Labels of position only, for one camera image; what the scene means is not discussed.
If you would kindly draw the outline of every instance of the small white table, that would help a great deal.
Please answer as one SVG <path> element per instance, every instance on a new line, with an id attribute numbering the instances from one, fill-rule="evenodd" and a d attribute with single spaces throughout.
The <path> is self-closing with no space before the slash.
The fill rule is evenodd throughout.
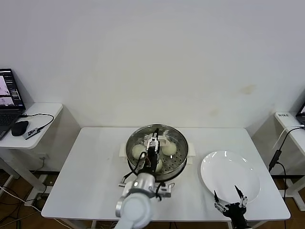
<path id="1" fill-rule="evenodd" d="M 54 119 L 62 110 L 62 104 L 58 103 L 34 103 L 34 104 L 25 104 L 26 111 L 28 115 L 33 115 L 37 113 L 50 114 L 54 116 Z M 50 116 L 38 115 L 33 117 L 20 118 L 18 121 L 28 120 L 29 126 L 27 131 L 30 131 L 36 127 L 43 126 L 47 124 L 50 120 Z M 5 135 L 5 137 L 0 140 L 0 150 L 1 150 L 1 160 L 0 167 L 5 169 L 11 176 L 5 183 L 7 186 L 12 179 L 18 178 L 19 175 L 27 180 L 32 186 L 33 190 L 28 196 L 28 199 L 34 199 L 37 193 L 41 193 L 45 190 L 45 193 L 50 193 L 51 187 L 46 187 L 43 182 L 46 179 L 47 175 L 41 175 L 37 179 L 18 159 L 16 154 L 12 154 L 8 149 L 33 149 L 41 140 L 43 135 L 47 132 L 50 125 L 44 127 L 38 134 L 33 137 L 25 140 L 23 136 L 13 136 L 11 131 Z"/>
<path id="2" fill-rule="evenodd" d="M 290 112 L 275 113 L 276 119 L 282 125 L 283 128 L 291 127 L 294 125 L 300 125 L 299 121 L 295 118 L 295 115 L 296 113 L 290 113 Z M 302 152 L 302 154 L 304 154 L 305 156 L 305 130 L 304 129 L 294 130 L 290 132 L 289 136 L 296 144 L 296 146 L 299 148 L 299 150 Z M 292 197 L 295 200 L 295 203 L 299 207 L 300 211 L 305 211 L 305 203 L 299 194 L 299 191 L 305 188 L 305 176 L 303 176 L 294 184 L 290 179 L 287 179 L 287 186 L 289 188 L 286 190 L 286 196 Z M 284 196 L 284 191 L 280 190 L 280 192 L 282 196 Z"/>
<path id="3" fill-rule="evenodd" d="M 58 218 L 76 229 L 77 220 L 118 220 L 115 206 L 123 188 L 122 177 L 130 172 L 120 146 L 137 128 L 83 128 L 63 165 L 42 210 L 46 218 Z M 229 221 L 214 207 L 213 194 L 202 184 L 202 159 L 215 150 L 236 152 L 257 171 L 261 191 L 247 206 L 249 221 L 290 218 L 290 213 L 250 136 L 243 128 L 178 128 L 195 147 L 193 164 L 173 180 L 171 198 L 152 199 L 154 221 Z"/>

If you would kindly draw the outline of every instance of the white plate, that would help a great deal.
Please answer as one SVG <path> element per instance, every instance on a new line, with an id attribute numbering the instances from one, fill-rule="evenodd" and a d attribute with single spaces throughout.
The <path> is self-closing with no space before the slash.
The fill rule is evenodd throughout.
<path id="1" fill-rule="evenodd" d="M 229 151 L 216 151 L 206 156 L 201 163 L 201 176 L 207 188 L 219 199 L 228 203 L 239 202 L 235 185 L 253 201 L 261 184 L 259 177 L 249 162 Z"/>

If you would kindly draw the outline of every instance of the computer mouse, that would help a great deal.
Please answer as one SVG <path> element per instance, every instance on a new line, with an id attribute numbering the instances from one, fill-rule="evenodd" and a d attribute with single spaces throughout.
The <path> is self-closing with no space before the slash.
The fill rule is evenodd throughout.
<path id="1" fill-rule="evenodd" d="M 29 125 L 29 121 L 20 121 L 15 123 L 11 128 L 11 135 L 13 136 L 23 135 L 26 132 L 28 125 Z"/>

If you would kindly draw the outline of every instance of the wooden floor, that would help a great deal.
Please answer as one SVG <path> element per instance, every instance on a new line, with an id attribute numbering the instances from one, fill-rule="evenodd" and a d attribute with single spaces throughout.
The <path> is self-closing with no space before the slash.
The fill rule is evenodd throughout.
<path id="1" fill-rule="evenodd" d="M 57 176 L 48 176 L 47 180 L 45 181 L 46 185 L 52 186 L 56 180 Z M 5 183 L 5 179 L 8 178 L 8 175 L 5 173 L 0 173 L 0 185 Z M 283 188 L 284 183 L 282 180 L 275 180 L 276 185 L 278 188 Z M 24 179 L 20 178 L 18 180 L 14 180 L 10 184 L 10 188 L 14 190 L 18 196 L 24 199 L 29 191 L 31 190 L 31 185 L 28 184 Z M 301 190 L 300 192 L 302 198 L 305 200 L 305 189 Z M 41 200 L 37 201 L 36 206 L 38 208 L 42 208 L 47 196 L 43 196 Z M 17 217 L 18 207 L 20 206 L 20 210 L 18 213 L 18 218 L 22 218 L 27 216 L 31 213 L 35 213 L 36 211 L 31 207 L 25 207 L 23 204 L 18 205 L 18 200 L 14 199 L 13 197 L 9 196 L 8 194 L 3 194 L 0 197 L 0 221 L 12 213 L 12 217 Z M 4 205 L 2 203 L 16 203 L 17 205 Z M 305 229 L 305 212 L 299 211 L 297 205 L 295 204 L 292 198 L 287 198 L 286 203 L 289 207 L 291 212 L 291 218 L 286 221 L 287 229 Z M 18 227 L 16 222 L 5 224 L 13 221 L 13 218 L 8 218 L 5 221 L 0 223 L 0 229 L 66 229 L 66 227 L 60 225 L 53 219 L 45 219 L 43 218 L 39 212 L 22 219 L 21 220 L 21 227 Z M 91 225 L 91 221 L 84 222 L 88 227 Z M 99 221 L 97 223 L 96 228 L 102 229 L 110 229 L 113 228 L 114 223 Z M 146 229 L 169 229 L 170 223 L 169 222 L 152 222 L 150 223 Z M 191 222 L 191 223 L 182 223 L 177 222 L 176 226 L 178 229 L 228 229 L 226 223 L 201 223 L 201 222 Z M 171 224 L 171 229 L 177 229 L 175 224 Z M 259 229 L 284 229 L 284 222 L 283 221 L 273 221 L 267 222 L 259 227 Z"/>

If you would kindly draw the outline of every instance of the steamed bun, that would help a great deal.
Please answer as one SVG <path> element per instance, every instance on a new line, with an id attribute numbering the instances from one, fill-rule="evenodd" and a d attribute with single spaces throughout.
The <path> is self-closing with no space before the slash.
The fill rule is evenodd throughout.
<path id="1" fill-rule="evenodd" d="M 157 164 L 156 173 L 158 173 L 158 172 L 161 171 L 162 166 L 163 166 L 163 162 L 162 162 L 162 160 L 160 159 L 160 160 L 158 161 L 158 164 Z"/>
<path id="2" fill-rule="evenodd" d="M 162 146 L 161 147 L 162 152 L 166 156 L 174 155 L 177 151 L 177 146 L 174 142 L 170 142 L 168 146 Z"/>
<path id="3" fill-rule="evenodd" d="M 132 148 L 132 156 L 133 156 L 133 158 L 138 160 L 139 156 L 141 155 L 141 153 L 145 152 L 145 151 L 146 151 L 145 146 L 143 146 L 143 145 L 135 145 Z"/>

